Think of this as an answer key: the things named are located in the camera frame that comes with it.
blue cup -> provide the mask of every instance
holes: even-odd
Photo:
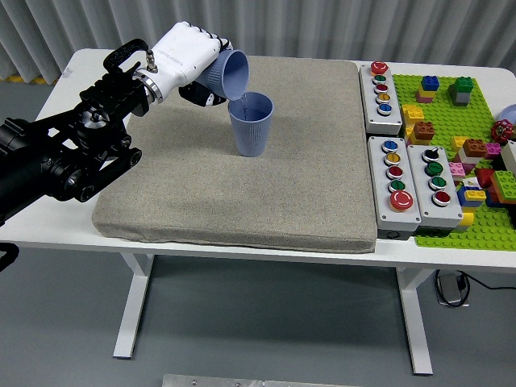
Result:
[[[248,91],[227,105],[236,147],[242,156],[261,155],[267,144],[274,103],[265,94]]]
[[[224,50],[196,81],[220,97],[237,100],[248,87],[248,58],[240,50]]]

lego baseplate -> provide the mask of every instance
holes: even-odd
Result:
[[[446,149],[447,158],[453,160],[454,136],[482,139],[489,142],[493,116],[484,100],[480,87],[473,80],[474,88],[468,106],[453,106],[448,96],[448,86],[454,77],[439,77],[440,87],[432,103],[418,103],[415,98],[422,76],[394,75],[397,98],[400,105],[410,104],[422,108],[425,121],[432,121],[435,136],[432,145]],[[478,168],[490,168],[490,160],[482,160]],[[485,204],[476,211],[475,222],[464,232],[453,231],[449,236],[415,237],[416,244],[427,248],[469,248],[476,250],[516,251],[516,230],[513,229],[506,209],[489,208]]]

gray cushion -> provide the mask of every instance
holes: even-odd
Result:
[[[372,252],[377,226],[356,66],[250,56],[275,103],[265,152],[240,156],[227,104],[177,91],[127,131],[143,159],[100,194],[105,236],[308,252]]]

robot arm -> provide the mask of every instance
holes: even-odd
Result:
[[[103,63],[107,73],[80,93],[74,109],[33,123],[7,119],[0,126],[0,226],[44,195],[86,202],[135,166],[142,152],[131,148],[123,119],[130,113],[143,116],[172,89],[180,88],[183,98],[201,106],[224,102],[194,81],[227,48],[232,48],[229,40],[177,23],[152,50],[132,40],[113,51]],[[122,71],[119,66],[140,50],[147,66],[137,62]],[[65,145],[70,141],[73,148]],[[17,251],[0,244],[0,252],[6,252],[0,271]]]

gray control box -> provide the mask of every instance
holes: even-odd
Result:
[[[428,163],[422,158],[422,154],[426,150],[435,148],[437,148],[439,154],[439,158],[436,162],[443,167],[440,176],[446,181],[446,187],[441,190],[450,196],[450,202],[447,206],[438,206],[432,201],[432,195],[434,195],[436,191],[430,188],[429,180],[431,177],[425,172],[425,167]],[[452,172],[448,165],[446,150],[442,147],[409,145],[407,152],[409,154],[412,177],[414,178],[416,194],[418,196],[419,210],[421,211],[420,227],[434,228],[441,231],[454,229],[462,220],[463,214],[451,175]]]
[[[365,132],[371,135],[395,136],[402,128],[402,113],[397,101],[396,88],[394,87],[394,79],[390,69],[383,75],[386,78],[385,85],[388,87],[387,94],[390,96],[389,105],[392,107],[392,111],[388,116],[383,116],[377,111],[380,104],[377,102],[377,93],[374,91],[376,85],[372,82],[371,67],[366,64],[360,66],[359,78],[362,90]]]
[[[397,150],[394,153],[399,155],[398,167],[403,170],[403,175],[399,180],[405,185],[404,190],[414,199],[412,207],[407,210],[395,210],[390,203],[391,192],[389,191],[389,183],[393,179],[387,177],[389,166],[384,162],[387,153],[382,150],[382,145],[389,141],[397,144]],[[410,162],[406,152],[405,140],[389,137],[369,137],[368,154],[378,230],[409,231],[399,232],[398,234],[386,232],[384,235],[388,239],[408,239],[418,228],[421,222],[421,215],[419,213],[412,173],[410,172]]]

